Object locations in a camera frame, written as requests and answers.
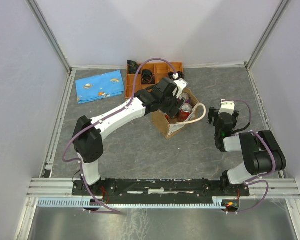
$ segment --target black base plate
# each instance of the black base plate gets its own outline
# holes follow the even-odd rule
[[[111,179],[90,186],[95,196],[102,196],[101,187],[109,196],[109,204],[210,204],[212,197],[249,196],[243,184],[220,187],[220,181],[207,179]],[[76,180],[73,196],[89,196],[82,180]]]

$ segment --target cardboard box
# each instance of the cardboard box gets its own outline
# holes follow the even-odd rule
[[[199,103],[198,99],[192,94],[191,90],[188,88],[185,88],[183,90],[183,93],[189,94],[191,101],[190,104],[192,107],[194,107],[197,103]],[[190,116],[189,120],[193,120],[199,117],[199,111],[195,111],[195,114]],[[184,129],[187,124],[175,124],[178,122],[178,119],[170,120],[170,122],[165,118],[165,115],[161,111],[156,111],[152,113],[152,122],[153,124],[159,129],[159,131],[164,135],[166,139],[170,139],[174,135],[176,135],[178,132],[180,132],[182,129]]]

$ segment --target gray floor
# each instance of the gray floor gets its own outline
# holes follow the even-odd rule
[[[113,70],[76,71],[75,80]],[[125,70],[121,70],[125,80]],[[244,68],[188,68],[185,69],[188,87],[207,108],[219,107],[221,99],[243,99],[252,108],[250,129],[262,130],[263,124],[255,96]],[[71,178],[78,170],[77,162],[63,163],[62,151],[72,136],[79,117],[101,115],[124,101],[124,95],[95,102],[77,104],[73,84],[60,139],[53,164],[53,178]],[[248,121],[248,110],[238,103],[240,111],[237,127]],[[104,141],[104,154],[99,159],[101,177],[106,178],[209,178],[218,179],[224,170],[242,162],[241,153],[221,153],[214,146],[214,127],[205,120],[191,124],[173,138],[166,140],[151,123],[150,114],[119,128]],[[74,158],[73,147],[67,158]]]
[[[241,200],[242,209],[256,201]],[[226,215],[207,209],[119,209],[88,214],[80,208],[38,207],[30,240],[296,240],[285,200]]]

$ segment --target gray mat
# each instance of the gray mat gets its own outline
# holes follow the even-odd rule
[[[82,79],[114,70],[78,70],[75,79]],[[125,70],[121,70],[125,80]],[[252,108],[250,129],[263,130],[255,96],[244,68],[188,68],[185,69],[188,87],[199,101],[209,107],[219,107],[221,99],[243,99]],[[63,163],[62,151],[72,136],[79,117],[101,115],[117,107],[124,96],[77,104],[73,84],[60,139],[58,142],[52,177],[71,178],[78,170],[77,162]],[[248,109],[237,103],[240,111],[237,128],[248,122]],[[211,178],[218,179],[222,172],[239,165],[239,152],[220,152],[214,145],[214,127],[204,120],[191,124],[177,135],[166,140],[151,123],[151,115],[131,121],[122,126],[104,141],[104,153],[99,159],[99,171],[103,178]],[[71,146],[66,157],[76,154]]]

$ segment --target blue towel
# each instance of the blue towel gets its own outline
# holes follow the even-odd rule
[[[124,92],[120,71],[113,71],[75,81],[78,104],[114,97]]]

